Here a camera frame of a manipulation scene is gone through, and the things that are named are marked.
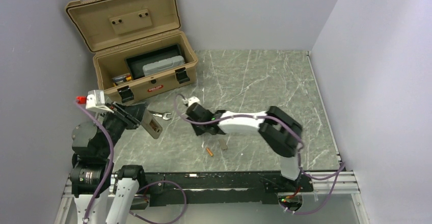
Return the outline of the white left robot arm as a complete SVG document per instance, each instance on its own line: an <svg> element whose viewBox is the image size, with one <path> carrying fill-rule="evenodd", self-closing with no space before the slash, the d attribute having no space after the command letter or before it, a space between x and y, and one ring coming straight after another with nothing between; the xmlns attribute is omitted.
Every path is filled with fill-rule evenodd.
<svg viewBox="0 0 432 224"><path fill-rule="evenodd" d="M148 104L110 104L115 111L99 122L88 110L78 106L90 120L72 132L72 171L70 180L78 223L125 223L136 193L147 184L140 165L124 165L117 171L114 199L109 207L114 145L125 130L137 129L146 117Z"/></svg>

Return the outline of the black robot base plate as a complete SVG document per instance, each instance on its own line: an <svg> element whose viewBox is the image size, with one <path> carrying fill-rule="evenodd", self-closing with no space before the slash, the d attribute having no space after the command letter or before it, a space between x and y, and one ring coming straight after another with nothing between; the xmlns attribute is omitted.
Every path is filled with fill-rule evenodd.
<svg viewBox="0 0 432 224"><path fill-rule="evenodd" d="M279 171L146 172L133 208L138 208L140 200L146 200L151 207L183 203L277 204L277 198L313 191L310 178L300 176L292 181Z"/></svg>

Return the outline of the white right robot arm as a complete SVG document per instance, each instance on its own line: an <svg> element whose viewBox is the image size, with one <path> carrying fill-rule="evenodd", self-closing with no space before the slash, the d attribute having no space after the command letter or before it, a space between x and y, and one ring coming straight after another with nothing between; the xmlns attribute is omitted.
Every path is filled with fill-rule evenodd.
<svg viewBox="0 0 432 224"><path fill-rule="evenodd" d="M302 125L276 106L258 113L234 113L228 110L211 112L195 102L186 110L186 121L197 136L209 133L258 133L280 159L281 185L293 191L300 185L299 143Z"/></svg>

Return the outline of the beige battery compartment cover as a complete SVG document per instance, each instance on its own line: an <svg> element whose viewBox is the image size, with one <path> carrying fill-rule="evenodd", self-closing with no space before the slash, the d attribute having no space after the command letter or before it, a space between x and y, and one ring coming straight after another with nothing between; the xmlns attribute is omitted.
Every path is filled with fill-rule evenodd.
<svg viewBox="0 0 432 224"><path fill-rule="evenodd" d="M219 145L220 145L220 148L221 148L222 151L225 151L225 150L228 149L227 143L226 143L226 141L224 139L220 138L218 140L218 142L219 142Z"/></svg>

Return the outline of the white remote control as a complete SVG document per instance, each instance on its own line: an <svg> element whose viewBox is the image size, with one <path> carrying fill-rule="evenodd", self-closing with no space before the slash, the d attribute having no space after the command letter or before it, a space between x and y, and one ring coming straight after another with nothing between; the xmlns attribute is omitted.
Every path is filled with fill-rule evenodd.
<svg viewBox="0 0 432 224"><path fill-rule="evenodd" d="M153 139L158 139L163 131L163 127L147 110L144 111L141 126L148 132Z"/></svg>

